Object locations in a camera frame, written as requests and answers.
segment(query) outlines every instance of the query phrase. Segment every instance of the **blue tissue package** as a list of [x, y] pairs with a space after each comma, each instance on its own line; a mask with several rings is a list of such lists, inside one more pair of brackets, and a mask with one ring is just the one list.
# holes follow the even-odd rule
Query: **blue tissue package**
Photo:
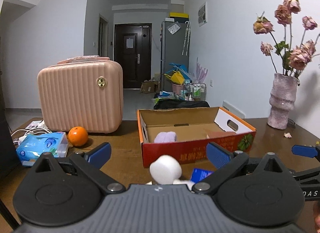
[[26, 166], [32, 166], [43, 152], [50, 152], [54, 157], [65, 157], [68, 140], [64, 132], [33, 135], [28, 134], [16, 149], [17, 155]]
[[202, 170], [202, 169], [194, 168], [190, 180], [193, 181], [194, 183], [197, 183], [203, 180], [205, 177], [208, 177], [212, 173], [213, 171], [210, 171], [210, 170]]

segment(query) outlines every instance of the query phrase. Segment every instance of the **yellow box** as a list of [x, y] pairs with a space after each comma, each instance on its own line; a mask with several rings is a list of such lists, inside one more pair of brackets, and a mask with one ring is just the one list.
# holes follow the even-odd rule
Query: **yellow box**
[[178, 13], [178, 12], [170, 12], [170, 16], [169, 17], [189, 18], [189, 14], [187, 14], [187, 13]]

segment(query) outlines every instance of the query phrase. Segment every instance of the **cardboard box on floor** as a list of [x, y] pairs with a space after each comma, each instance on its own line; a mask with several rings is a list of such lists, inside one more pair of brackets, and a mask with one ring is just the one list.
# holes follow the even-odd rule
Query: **cardboard box on floor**
[[158, 81], [144, 81], [141, 83], [140, 92], [144, 94], [159, 93], [160, 83]]
[[[256, 129], [221, 107], [138, 110], [143, 166], [167, 154], [180, 164], [206, 158], [206, 146], [215, 142], [228, 151], [248, 151]], [[159, 132], [174, 131], [177, 141], [153, 143]]]

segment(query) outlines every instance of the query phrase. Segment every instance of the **gray gripper plate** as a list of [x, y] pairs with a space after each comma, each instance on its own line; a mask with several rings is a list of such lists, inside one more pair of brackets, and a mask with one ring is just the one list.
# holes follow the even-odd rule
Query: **gray gripper plate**
[[108, 195], [89, 217], [60, 228], [24, 223], [15, 233], [303, 233], [291, 224], [257, 229], [232, 221], [211, 197], [191, 193], [185, 185], [131, 185]]

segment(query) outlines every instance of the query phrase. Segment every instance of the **gold emblem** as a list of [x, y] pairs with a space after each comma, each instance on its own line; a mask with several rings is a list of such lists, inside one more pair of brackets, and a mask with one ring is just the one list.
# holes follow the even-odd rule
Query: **gold emblem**
[[106, 83], [106, 80], [104, 78], [98, 78], [97, 84], [98, 84], [99, 87], [104, 87], [107, 83]]

